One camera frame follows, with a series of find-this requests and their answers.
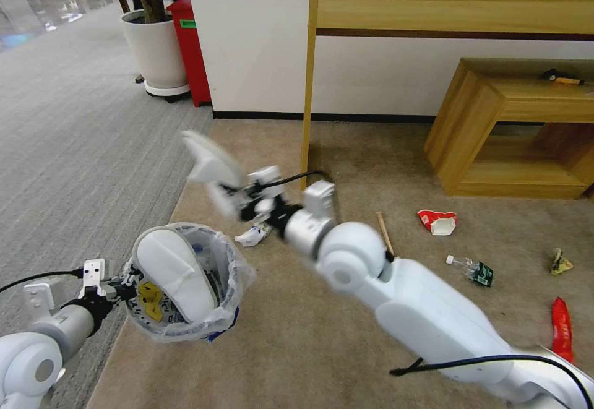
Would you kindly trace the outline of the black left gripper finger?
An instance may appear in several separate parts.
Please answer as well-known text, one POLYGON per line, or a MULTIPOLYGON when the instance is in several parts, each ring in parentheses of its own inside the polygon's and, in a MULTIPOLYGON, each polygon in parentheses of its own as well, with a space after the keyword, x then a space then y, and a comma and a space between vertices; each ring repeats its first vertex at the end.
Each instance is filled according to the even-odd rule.
POLYGON ((144 274, 133 264, 124 264, 120 270, 119 278, 123 285, 134 285, 144 278, 144 274))
POLYGON ((118 305, 122 302, 128 302, 137 297, 137 288, 135 285, 111 285, 113 296, 111 302, 118 305))

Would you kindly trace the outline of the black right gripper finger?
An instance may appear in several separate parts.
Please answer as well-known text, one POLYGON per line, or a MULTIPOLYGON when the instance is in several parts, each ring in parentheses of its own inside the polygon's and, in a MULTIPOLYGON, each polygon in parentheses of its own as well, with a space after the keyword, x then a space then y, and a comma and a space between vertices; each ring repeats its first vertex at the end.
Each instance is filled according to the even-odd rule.
POLYGON ((237 194, 243 194, 248 197, 257 197, 259 195, 259 184, 250 184, 247 186, 230 186, 223 182, 220 183, 220 187, 226 192, 228 196, 235 196, 237 194))
POLYGON ((205 190, 213 206, 221 216, 229 219, 241 218, 241 209, 246 202, 246 196, 243 194, 228 196, 220 185, 206 185, 205 190))

